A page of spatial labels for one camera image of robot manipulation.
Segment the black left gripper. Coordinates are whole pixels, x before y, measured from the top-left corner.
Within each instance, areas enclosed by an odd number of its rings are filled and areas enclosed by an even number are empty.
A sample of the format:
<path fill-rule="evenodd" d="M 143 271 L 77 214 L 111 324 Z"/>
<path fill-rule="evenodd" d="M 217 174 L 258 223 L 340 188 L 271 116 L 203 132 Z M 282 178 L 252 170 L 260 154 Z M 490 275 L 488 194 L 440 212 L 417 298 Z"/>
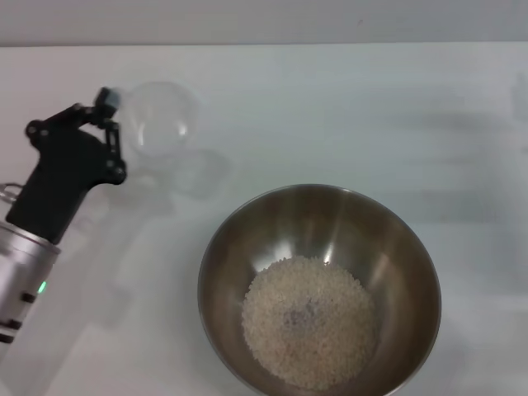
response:
<path fill-rule="evenodd" d="M 51 243 L 59 243 L 86 194 L 106 180 L 124 182 L 127 165 L 121 156 L 120 125 L 113 116 L 120 94 L 102 87 L 92 106 L 74 103 L 45 120 L 31 121 L 25 130 L 38 151 L 38 162 L 8 211 L 6 221 Z M 93 125 L 105 132 L 105 144 L 76 130 Z M 51 129 L 48 127 L 76 129 Z"/>

